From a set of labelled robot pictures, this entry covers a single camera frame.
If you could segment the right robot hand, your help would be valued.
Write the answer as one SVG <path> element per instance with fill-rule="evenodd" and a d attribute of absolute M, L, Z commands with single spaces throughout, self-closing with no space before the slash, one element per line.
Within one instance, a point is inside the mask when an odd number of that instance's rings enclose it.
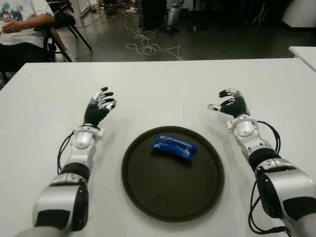
<path fill-rule="evenodd" d="M 251 116 L 251 113 L 246 105 L 245 99 L 239 90 L 228 88 L 219 92 L 219 97 L 228 99 L 220 105 L 209 104 L 207 108 L 212 111 L 221 112 L 234 118 L 241 116 Z"/>

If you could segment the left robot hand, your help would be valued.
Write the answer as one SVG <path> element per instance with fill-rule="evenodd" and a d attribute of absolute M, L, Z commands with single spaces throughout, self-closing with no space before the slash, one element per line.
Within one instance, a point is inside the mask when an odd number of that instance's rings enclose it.
<path fill-rule="evenodd" d="M 98 127 L 107 114 L 116 107 L 114 93 L 108 87 L 99 89 L 90 99 L 83 118 L 83 125 Z"/>

